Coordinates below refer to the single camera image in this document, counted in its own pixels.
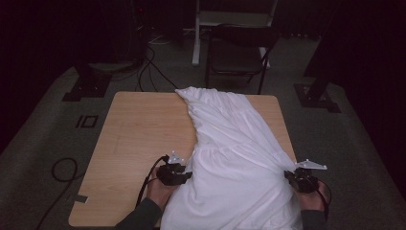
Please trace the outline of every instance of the white fabric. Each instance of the white fabric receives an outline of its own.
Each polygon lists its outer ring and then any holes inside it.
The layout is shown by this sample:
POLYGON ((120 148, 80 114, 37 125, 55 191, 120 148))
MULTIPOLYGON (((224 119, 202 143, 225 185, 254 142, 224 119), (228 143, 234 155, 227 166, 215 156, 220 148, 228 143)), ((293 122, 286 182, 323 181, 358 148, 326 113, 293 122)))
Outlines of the white fabric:
POLYGON ((244 95, 189 87, 197 144, 192 178, 171 196, 162 230, 301 229, 283 171, 295 166, 244 95))

